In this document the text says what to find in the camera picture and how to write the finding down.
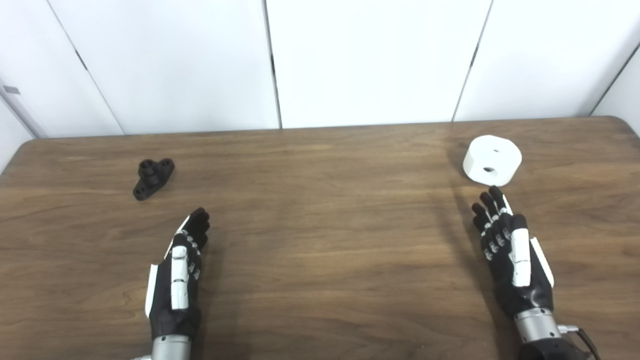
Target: cable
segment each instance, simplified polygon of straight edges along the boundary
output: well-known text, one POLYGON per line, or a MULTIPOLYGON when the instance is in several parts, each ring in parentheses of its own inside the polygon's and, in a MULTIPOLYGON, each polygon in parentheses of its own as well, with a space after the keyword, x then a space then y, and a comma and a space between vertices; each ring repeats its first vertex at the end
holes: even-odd
POLYGON ((584 329, 580 328, 578 329, 576 334, 580 336, 580 339, 582 339, 584 344, 587 345, 587 347, 589 348, 589 351, 593 354, 593 357, 595 358, 595 360, 602 360, 602 358, 600 358, 600 355, 598 354, 598 349, 596 349, 596 345, 593 343, 593 341, 591 341, 591 339, 589 339, 589 335, 587 335, 587 332, 584 329))

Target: white finger joint cover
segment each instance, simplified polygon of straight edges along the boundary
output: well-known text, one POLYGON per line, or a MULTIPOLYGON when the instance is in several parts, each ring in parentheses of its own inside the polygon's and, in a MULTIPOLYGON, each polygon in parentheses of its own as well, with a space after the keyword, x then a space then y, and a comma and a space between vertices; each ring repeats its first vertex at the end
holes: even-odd
POLYGON ((511 246, 511 261, 513 262, 513 286, 528 286, 531 283, 529 230, 514 230, 511 233, 511 246))
POLYGON ((176 246, 171 251, 171 308, 173 310, 189 307, 187 281, 189 280, 187 266, 187 248, 176 246))

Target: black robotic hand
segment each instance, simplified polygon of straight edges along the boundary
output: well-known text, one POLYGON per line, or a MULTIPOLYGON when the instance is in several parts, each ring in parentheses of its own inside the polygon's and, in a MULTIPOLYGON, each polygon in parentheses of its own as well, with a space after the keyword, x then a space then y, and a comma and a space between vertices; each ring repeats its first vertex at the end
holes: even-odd
POLYGON ((209 214, 198 208, 178 228, 162 263, 151 266, 145 312, 151 322, 152 339, 167 335, 195 337, 201 317, 196 303, 202 269, 200 252, 207 243, 208 229, 209 214))
POLYGON ((473 204, 474 225, 495 282, 498 305, 509 316, 534 308, 553 311, 553 275, 536 238, 529 237, 527 221, 513 214, 496 187, 483 192, 473 204))

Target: white cylindrical block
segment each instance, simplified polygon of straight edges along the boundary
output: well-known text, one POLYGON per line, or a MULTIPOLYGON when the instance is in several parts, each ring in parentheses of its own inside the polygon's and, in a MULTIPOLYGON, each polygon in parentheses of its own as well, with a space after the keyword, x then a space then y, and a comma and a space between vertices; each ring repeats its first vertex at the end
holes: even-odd
POLYGON ((475 138, 462 167, 469 179, 485 184, 506 185, 522 162, 520 149, 511 140, 493 135, 475 138))

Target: hole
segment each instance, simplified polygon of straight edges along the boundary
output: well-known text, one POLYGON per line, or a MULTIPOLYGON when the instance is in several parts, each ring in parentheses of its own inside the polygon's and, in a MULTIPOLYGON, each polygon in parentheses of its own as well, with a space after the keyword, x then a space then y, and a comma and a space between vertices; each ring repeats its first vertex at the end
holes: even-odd
POLYGON ((140 163, 140 167, 141 167, 141 168, 150 168, 151 166, 153 166, 153 164, 154 164, 154 161, 153 161, 153 160, 149 160, 149 159, 147 159, 147 160, 143 160, 143 161, 140 163))

